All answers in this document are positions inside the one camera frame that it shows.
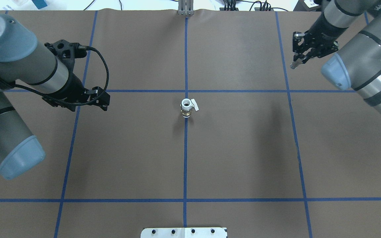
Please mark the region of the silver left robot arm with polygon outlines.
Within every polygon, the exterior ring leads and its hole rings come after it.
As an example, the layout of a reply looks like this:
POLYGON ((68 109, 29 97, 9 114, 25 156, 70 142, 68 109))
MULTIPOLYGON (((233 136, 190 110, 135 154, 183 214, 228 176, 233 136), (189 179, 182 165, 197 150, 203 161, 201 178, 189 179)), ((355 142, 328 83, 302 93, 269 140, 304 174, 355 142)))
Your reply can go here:
POLYGON ((106 111, 110 73, 97 49, 59 40, 41 43, 35 33, 17 19, 0 14, 0 176, 11 180, 41 163, 43 146, 32 133, 6 92, 19 88, 41 97, 52 107, 75 112, 77 107, 95 105, 106 111), (98 54, 106 70, 103 87, 87 89, 74 74, 75 60, 98 54))

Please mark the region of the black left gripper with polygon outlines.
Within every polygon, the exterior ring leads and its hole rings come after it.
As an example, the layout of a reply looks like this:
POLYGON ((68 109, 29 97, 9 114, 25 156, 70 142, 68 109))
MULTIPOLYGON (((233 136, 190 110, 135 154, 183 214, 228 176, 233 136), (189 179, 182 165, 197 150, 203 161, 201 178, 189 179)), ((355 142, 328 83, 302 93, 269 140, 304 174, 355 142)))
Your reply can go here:
POLYGON ((80 79, 73 73, 68 75, 65 85, 55 92, 55 97, 44 95, 41 97, 52 107, 62 107, 70 111, 76 111, 77 106, 98 106, 107 111, 110 105, 110 95, 101 87, 86 89, 80 79))

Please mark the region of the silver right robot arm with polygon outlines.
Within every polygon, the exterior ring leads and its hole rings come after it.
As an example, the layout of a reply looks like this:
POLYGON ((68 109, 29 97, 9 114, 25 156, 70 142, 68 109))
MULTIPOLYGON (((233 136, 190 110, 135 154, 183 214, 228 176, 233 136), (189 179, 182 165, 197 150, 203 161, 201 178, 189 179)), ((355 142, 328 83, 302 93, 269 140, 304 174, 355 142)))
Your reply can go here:
POLYGON ((291 69, 312 58, 332 57, 322 75, 336 88, 357 92, 381 114, 381 0, 316 0, 321 15, 309 30, 294 32, 291 69), (365 12, 372 21, 347 44, 337 39, 365 12))

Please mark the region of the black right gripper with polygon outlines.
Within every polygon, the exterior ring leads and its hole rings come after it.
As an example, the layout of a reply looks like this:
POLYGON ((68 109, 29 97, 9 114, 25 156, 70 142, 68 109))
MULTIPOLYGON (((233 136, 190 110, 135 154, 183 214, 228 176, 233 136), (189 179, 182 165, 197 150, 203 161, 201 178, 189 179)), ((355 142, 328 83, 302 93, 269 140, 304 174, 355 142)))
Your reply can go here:
POLYGON ((305 33, 293 32, 292 51, 298 56, 298 63, 305 64, 312 58, 322 58, 339 49, 337 38, 343 29, 328 23, 315 23, 305 33))

